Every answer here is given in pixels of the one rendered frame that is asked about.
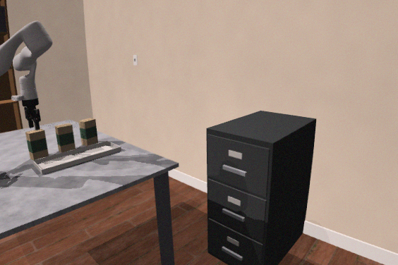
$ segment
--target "cabinet side panel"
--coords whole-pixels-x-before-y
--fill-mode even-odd
[[[316,121],[274,144],[266,264],[278,264],[303,233]]]

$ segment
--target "baseboard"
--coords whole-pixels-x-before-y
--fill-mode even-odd
[[[180,171],[176,171],[175,169],[169,172],[169,176],[191,187],[194,187],[197,190],[207,193],[207,182],[194,178]],[[303,233],[384,265],[398,264],[398,254],[394,252],[343,235],[333,230],[329,230],[308,221],[304,223]]]

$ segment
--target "filing cabinet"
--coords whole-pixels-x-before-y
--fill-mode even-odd
[[[259,111],[207,129],[208,252],[277,265],[303,232],[314,118]]]

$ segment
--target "brown wooden bookcase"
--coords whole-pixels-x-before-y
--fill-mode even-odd
[[[7,1],[0,0],[0,45],[9,38]],[[14,95],[17,95],[16,77],[11,64],[9,70],[0,76],[0,133],[22,129],[19,101],[11,100]]]

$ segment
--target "drawer handle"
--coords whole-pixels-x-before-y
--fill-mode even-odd
[[[226,214],[226,215],[228,215],[228,216],[230,216],[232,218],[235,218],[238,221],[241,221],[242,223],[245,221],[245,217],[244,216],[240,216],[240,215],[238,215],[238,214],[236,214],[236,213],[234,213],[234,212],[232,212],[232,211],[230,211],[228,209],[223,208],[222,209],[222,213],[224,213],[224,214]]]
[[[226,247],[222,247],[221,250],[225,252],[226,254],[229,254],[231,257],[234,257],[235,259],[242,261],[243,257],[240,254],[237,254],[235,252],[232,252],[230,249],[227,249]]]
[[[227,166],[227,165],[223,164],[222,165],[222,169],[224,171],[228,171],[228,172],[231,172],[231,173],[235,173],[237,175],[241,175],[242,177],[246,176],[246,172],[245,171],[239,170],[237,168],[233,168],[232,166]]]
[[[227,241],[233,245],[239,246],[239,241],[227,236]]]
[[[242,160],[242,153],[241,152],[236,152],[232,150],[228,150],[228,156],[229,157],[234,157],[236,159]]]
[[[236,206],[241,206],[241,200],[240,199],[235,199],[234,197],[228,196],[227,201],[235,204]]]

